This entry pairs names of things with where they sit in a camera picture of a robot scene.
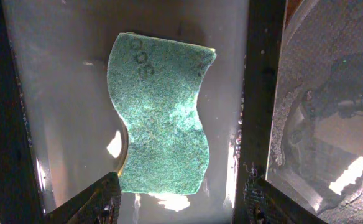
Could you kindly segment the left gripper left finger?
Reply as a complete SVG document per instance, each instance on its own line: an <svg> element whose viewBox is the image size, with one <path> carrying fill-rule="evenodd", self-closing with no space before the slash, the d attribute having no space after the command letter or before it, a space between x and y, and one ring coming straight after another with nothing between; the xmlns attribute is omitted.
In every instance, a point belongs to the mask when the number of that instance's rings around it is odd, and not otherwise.
<svg viewBox="0 0 363 224"><path fill-rule="evenodd" d="M84 189L78 195L47 214L45 223L116 224L121 206L121 188L116 172Z"/></svg>

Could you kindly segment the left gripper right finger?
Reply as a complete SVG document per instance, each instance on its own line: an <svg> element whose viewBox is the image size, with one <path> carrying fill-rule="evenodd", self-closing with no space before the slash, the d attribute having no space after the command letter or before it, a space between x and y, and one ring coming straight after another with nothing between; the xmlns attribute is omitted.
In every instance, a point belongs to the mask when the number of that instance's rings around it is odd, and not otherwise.
<svg viewBox="0 0 363 224"><path fill-rule="evenodd" d="M323 223L263 178L238 177L234 223Z"/></svg>

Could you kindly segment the black round tray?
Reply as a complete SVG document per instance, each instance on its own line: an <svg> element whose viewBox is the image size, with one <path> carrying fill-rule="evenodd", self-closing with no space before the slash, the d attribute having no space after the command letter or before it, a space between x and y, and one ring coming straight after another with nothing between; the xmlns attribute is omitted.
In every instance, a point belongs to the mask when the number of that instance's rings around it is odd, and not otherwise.
<svg viewBox="0 0 363 224"><path fill-rule="evenodd" d="M363 223L363 0L302 1L282 37L266 180L327 223Z"/></svg>

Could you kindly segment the green yellow sponge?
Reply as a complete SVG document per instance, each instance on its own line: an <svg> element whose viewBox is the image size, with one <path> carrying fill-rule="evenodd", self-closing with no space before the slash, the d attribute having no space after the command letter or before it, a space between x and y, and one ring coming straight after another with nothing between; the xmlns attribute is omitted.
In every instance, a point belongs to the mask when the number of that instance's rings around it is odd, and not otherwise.
<svg viewBox="0 0 363 224"><path fill-rule="evenodd" d="M107 84L127 131L119 177L123 192L197 193L209 164L197 102L215 60L209 47L133 33L117 36Z"/></svg>

